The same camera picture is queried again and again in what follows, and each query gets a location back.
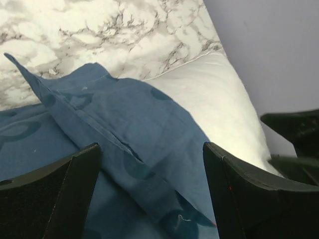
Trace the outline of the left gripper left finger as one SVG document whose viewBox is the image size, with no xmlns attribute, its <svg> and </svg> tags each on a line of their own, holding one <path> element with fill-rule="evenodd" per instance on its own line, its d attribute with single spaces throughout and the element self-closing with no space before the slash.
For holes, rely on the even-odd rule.
<svg viewBox="0 0 319 239">
<path fill-rule="evenodd" d="M 102 162 L 97 143 L 0 183 L 2 239 L 80 239 Z"/>
</svg>

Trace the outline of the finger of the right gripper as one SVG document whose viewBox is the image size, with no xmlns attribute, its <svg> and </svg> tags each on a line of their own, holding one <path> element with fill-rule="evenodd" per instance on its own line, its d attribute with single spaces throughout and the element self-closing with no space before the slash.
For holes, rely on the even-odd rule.
<svg viewBox="0 0 319 239">
<path fill-rule="evenodd" d="M 319 111 L 268 113 L 261 122 L 293 144 L 298 157 L 319 155 Z"/>
<path fill-rule="evenodd" d="M 319 185 L 318 159 L 273 155 L 268 162 L 287 179 L 314 186 Z"/>
</svg>

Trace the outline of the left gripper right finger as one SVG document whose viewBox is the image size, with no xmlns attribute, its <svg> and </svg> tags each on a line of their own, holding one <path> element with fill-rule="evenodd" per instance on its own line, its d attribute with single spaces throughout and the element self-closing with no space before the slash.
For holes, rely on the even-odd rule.
<svg viewBox="0 0 319 239">
<path fill-rule="evenodd" d="M 203 159 L 220 238 L 318 238 L 319 186 L 269 173 L 212 142 Z"/>
</svg>

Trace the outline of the blue lettered pillowcase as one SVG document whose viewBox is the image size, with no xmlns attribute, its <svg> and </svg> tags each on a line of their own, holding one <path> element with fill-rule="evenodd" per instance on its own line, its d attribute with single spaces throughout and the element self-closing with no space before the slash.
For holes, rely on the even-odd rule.
<svg viewBox="0 0 319 239">
<path fill-rule="evenodd" d="M 97 63 L 48 80 L 5 56 L 40 103 L 1 111 L 1 180 L 97 143 L 102 167 L 82 238 L 219 237 L 202 158 L 207 137 L 186 110 Z"/>
</svg>

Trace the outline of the white pillow with red logo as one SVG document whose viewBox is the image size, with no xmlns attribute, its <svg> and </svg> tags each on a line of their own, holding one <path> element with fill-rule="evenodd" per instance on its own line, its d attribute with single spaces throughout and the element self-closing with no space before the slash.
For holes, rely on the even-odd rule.
<svg viewBox="0 0 319 239">
<path fill-rule="evenodd" d="M 185 108 L 210 141 L 272 174 L 271 158 L 256 110 L 227 57 L 205 51 L 193 60 L 146 79 Z"/>
</svg>

